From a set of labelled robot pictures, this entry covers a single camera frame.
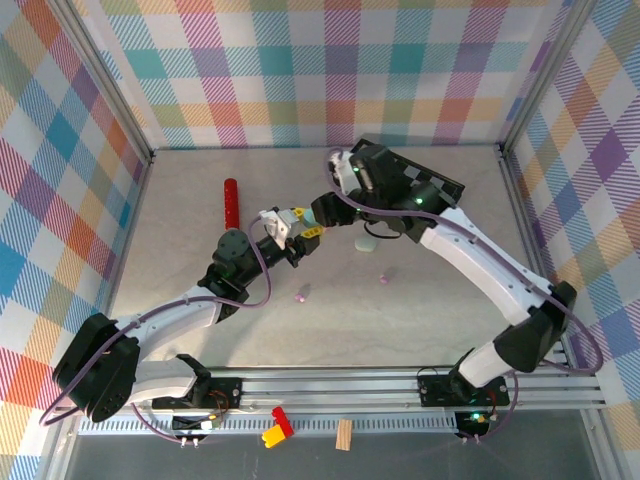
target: plaid wall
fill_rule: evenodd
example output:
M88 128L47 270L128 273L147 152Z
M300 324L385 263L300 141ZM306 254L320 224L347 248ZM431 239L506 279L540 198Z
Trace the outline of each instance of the plaid wall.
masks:
M143 163L46 0L0 2L0 479L31 479L53 367L104 307Z
M571 0L75 4L149 140L194 148L494 143Z
M640 1L600 0L516 148L544 261L576 313L640 478ZM593 360L573 338L582 361Z

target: small white object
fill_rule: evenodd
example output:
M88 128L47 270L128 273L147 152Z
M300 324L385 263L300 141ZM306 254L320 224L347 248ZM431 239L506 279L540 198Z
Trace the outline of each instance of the small white object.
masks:
M356 238L356 250L359 252L371 253L378 246L378 240L370 235L362 235Z

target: wooden block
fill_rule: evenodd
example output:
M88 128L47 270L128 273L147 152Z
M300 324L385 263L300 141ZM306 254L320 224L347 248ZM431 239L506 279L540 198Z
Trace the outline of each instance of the wooden block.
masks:
M353 420L340 419L338 422L338 436L336 437L336 450L351 450L351 431L353 430Z

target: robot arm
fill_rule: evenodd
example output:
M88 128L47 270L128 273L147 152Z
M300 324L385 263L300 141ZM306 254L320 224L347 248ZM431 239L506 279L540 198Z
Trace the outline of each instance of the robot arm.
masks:
M318 247L322 228L302 229L297 223L295 226L300 234L287 237L282 246L269 235L256 242L267 268L284 259L295 267L300 258ZM237 306L223 302L246 302L247 287L261 273L247 234L228 230L220 237L205 276L180 297L165 306L116 320L101 313L87 318L56 366L54 381L62 389L75 383L69 397L94 422L111 417L125 403L158 397L188 398L193 404L199 403L208 393L210 375L195 359L188 355L168 361L147 359L153 351L188 331L209 327L235 313ZM129 327L136 322L137 328ZM118 335L87 370L89 360L104 350L105 342Z
M564 312L548 297L571 308L576 298L575 289L566 282L553 286L519 264L483 234L452 198L433 183L407 184L392 155L381 146L367 147L354 154L335 152L330 162L339 190L357 204L373 209L350 212L344 207L344 199L330 193L316 201L314 212L318 210L318 217L323 221L333 217L349 223L351 213L366 221L385 222L392 230L406 234L446 259L504 315L510 326L493 341L468 352L450 372L449 386L460 398L468 401L478 389L511 370L532 372L568 324ZM424 212L428 218L403 213L392 217L368 213L375 209ZM472 232L472 235L461 232Z
M570 308L576 292L569 284L552 286L524 268L472 224L456 205L451 189L445 191L442 181L438 185L436 180L446 177L411 179L385 147L371 145L353 154L341 152L332 156L331 169L339 190L316 199L312 210L274 207L260 212L268 235L257 242L257 248L267 268L283 259L296 267L318 247L322 227L350 225L356 220L383 221L448 260L487 295L510 324L493 341L467 353L451 370L446 382L454 395L468 402L492 379L510 370L531 372L536 368L568 322L547 296ZM389 210L398 214L389 215ZM461 234L462 229L473 235ZM205 276L173 302L178 306L155 312L139 328L129 330L86 375L79 375L109 338L146 313L117 320L102 314L89 317L56 367L54 381L65 388L82 377L69 396L93 421L109 418L125 403L158 397L201 403L211 389L211 378L195 359L178 355L166 362L150 362L147 358L187 331L208 327L235 313L237 306L215 299L246 302L248 285L261 273L247 235L228 230L220 237Z

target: floor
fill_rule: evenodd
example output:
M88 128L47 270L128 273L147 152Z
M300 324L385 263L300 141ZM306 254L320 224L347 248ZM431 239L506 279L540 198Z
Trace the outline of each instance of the floor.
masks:
M466 185L467 215L525 262L492 147L407 147L398 153ZM224 231L222 185L238 180L243 227L261 209L305 206L328 188L324 149L163 151L151 171L112 317L181 295L206 270ZM259 229L254 232L259 237ZM506 327L457 270L407 238L357 252L362 225L331 229L297 269L273 270L274 295L192 332L155 359L189 353L207 366L450 365ZM387 285L382 273L391 274ZM294 296L305 285L307 301ZM250 287L251 302L264 282Z
M600 478L578 411L518 411L478 448L450 434L416 433L354 433L349 452L335 445L335 435L301 433L267 450L257 436L224 435L182 450L151 435L79 435L66 480Z

